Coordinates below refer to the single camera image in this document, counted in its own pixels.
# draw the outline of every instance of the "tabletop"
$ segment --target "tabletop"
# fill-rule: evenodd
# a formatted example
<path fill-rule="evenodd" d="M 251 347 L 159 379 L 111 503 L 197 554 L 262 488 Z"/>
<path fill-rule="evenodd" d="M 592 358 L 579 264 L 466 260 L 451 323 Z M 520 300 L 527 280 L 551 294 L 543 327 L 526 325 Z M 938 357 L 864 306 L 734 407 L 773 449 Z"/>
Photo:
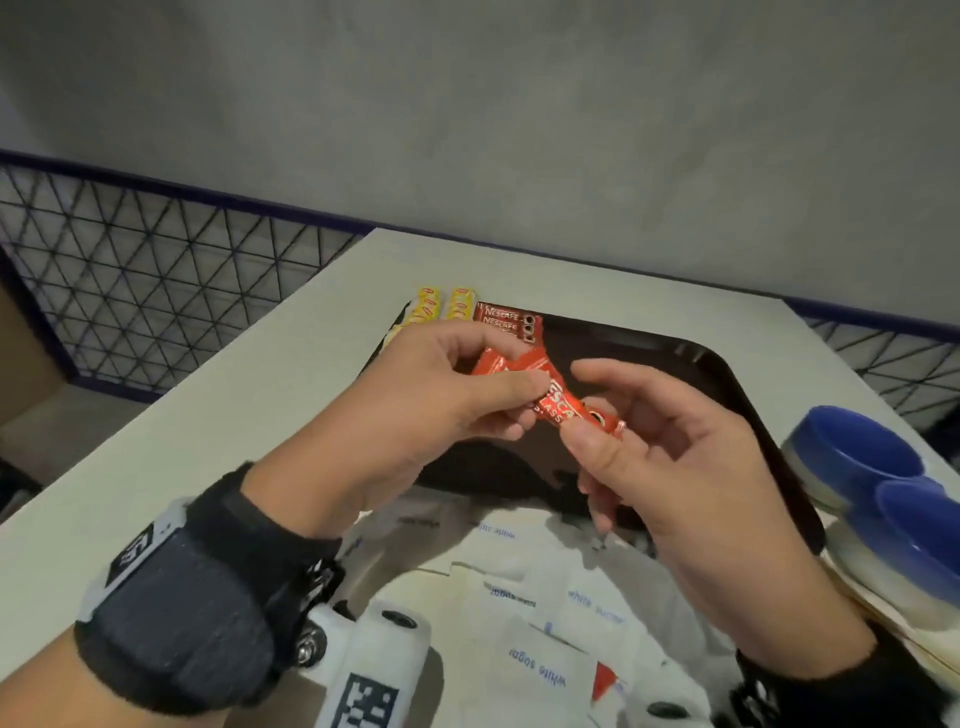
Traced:
<path fill-rule="evenodd" d="M 692 340 L 726 359 L 777 442 L 815 404 L 849 407 L 960 498 L 960 475 L 779 299 L 378 230 L 0 528 L 0 678 L 73 620 L 93 574 L 170 500 L 260 457 L 347 387 L 424 285 Z"/>

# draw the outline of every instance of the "dark tray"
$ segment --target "dark tray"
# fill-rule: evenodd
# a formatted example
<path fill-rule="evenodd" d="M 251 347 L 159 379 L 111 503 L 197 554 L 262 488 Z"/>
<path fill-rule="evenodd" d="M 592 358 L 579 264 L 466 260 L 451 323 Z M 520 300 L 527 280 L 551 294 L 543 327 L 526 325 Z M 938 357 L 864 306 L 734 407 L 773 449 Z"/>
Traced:
<path fill-rule="evenodd" d="M 816 510 L 807 499 L 800 480 L 783 460 L 780 448 L 767 432 L 731 368 L 718 354 L 671 336 L 546 313 L 541 316 L 547 353 L 566 379 L 570 391 L 578 397 L 595 394 L 597 388 L 574 379 L 570 374 L 570 362 L 585 357 L 607 357 L 656 367 L 696 387 L 746 419 L 760 443 L 790 517 L 810 550 L 820 553 L 825 535 Z M 402 318 L 403 312 L 397 316 L 396 323 Z M 378 346 L 373 352 L 368 365 L 380 348 Z M 423 469 L 418 483 L 473 497 L 514 501 L 535 497 L 559 513 L 588 516 L 586 498 L 576 487 L 577 468 L 576 461 L 560 442 L 556 428 L 546 422 L 537 422 L 516 443 L 490 440 L 457 443 Z M 626 507 L 617 512 L 617 522 L 624 528 L 643 528 L 643 521 L 636 512 Z"/>

